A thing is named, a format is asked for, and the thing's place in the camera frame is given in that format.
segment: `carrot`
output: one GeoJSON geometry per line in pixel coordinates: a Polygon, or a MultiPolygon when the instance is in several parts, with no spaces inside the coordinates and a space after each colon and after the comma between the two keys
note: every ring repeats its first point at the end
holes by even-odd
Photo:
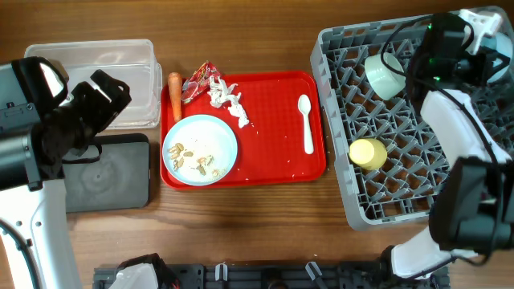
{"type": "Polygon", "coordinates": [[[180,73],[172,72],[168,76],[169,98],[173,108],[173,118],[178,122],[182,118],[181,96],[182,96],[182,76],[180,73]]]}

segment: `red tray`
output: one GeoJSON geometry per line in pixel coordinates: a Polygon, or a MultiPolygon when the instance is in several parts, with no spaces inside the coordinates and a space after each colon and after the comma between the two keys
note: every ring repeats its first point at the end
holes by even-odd
{"type": "MultiPolygon", "coordinates": [[[[234,168],[220,181],[206,188],[242,185],[264,185],[317,179],[327,165],[321,127],[320,104],[314,79],[302,71],[225,75],[226,85],[237,83],[234,93],[241,92],[239,103],[247,111],[250,123],[238,127],[238,119],[229,114],[226,103],[221,108],[210,106],[204,93],[182,105],[182,117],[196,114],[216,116],[234,131],[238,156],[234,168]],[[307,95],[312,110],[309,122],[314,153],[304,151],[304,122],[298,111],[298,98],[307,95]]],[[[175,125],[168,86],[161,93],[161,152],[168,131],[175,125]]],[[[161,155],[161,177],[175,189],[193,187],[177,181],[164,166],[161,155]]]]}

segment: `plastic spoon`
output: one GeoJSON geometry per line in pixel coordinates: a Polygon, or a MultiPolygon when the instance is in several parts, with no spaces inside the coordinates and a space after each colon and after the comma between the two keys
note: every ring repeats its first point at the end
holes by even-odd
{"type": "Polygon", "coordinates": [[[304,148],[308,154],[314,153],[314,144],[312,143],[311,126],[308,123],[308,114],[311,111],[311,101],[308,96],[301,95],[298,99],[298,110],[304,116],[304,148]]]}

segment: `wooden table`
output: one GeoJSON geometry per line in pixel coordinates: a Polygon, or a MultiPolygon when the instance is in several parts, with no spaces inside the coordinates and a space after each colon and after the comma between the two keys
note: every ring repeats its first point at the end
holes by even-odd
{"type": "MultiPolygon", "coordinates": [[[[226,74],[303,70],[325,27],[502,5],[501,1],[8,1],[0,5],[0,62],[23,57],[33,43],[150,39],[164,75],[190,75],[206,59],[226,74]]],[[[504,1],[514,18],[514,4],[504,1]]],[[[370,260],[425,224],[357,232],[345,211],[325,121],[328,168],[317,181],[185,193],[159,177],[159,130],[152,141],[152,201],[142,210],[68,215],[84,288],[95,267],[157,252],[168,263],[247,264],[279,260],[334,263],[370,260]]],[[[451,266],[455,288],[510,287],[513,253],[499,252],[484,268],[451,266]]],[[[0,288],[12,288],[0,250],[0,288]]]]}

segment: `dish rack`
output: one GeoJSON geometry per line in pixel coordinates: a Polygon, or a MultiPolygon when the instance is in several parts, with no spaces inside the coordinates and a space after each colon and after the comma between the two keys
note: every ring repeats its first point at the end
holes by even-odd
{"type": "MultiPolygon", "coordinates": [[[[499,7],[473,9],[502,15],[500,29],[514,39],[506,13],[499,7]]],[[[430,127],[417,117],[402,97],[381,100],[365,75],[368,56],[383,49],[397,57],[404,71],[422,42],[430,20],[418,22],[398,33],[388,47],[389,36],[404,22],[398,18],[322,30],[311,53],[312,73],[320,102],[330,126],[335,170],[348,223],[355,230],[383,228],[427,218],[448,175],[447,160],[430,127]],[[377,138],[386,146],[388,158],[378,170],[365,171],[349,158],[349,145],[363,137],[377,138]]],[[[514,155],[514,71],[501,84],[489,88],[469,87],[474,109],[492,137],[514,155]]]]}

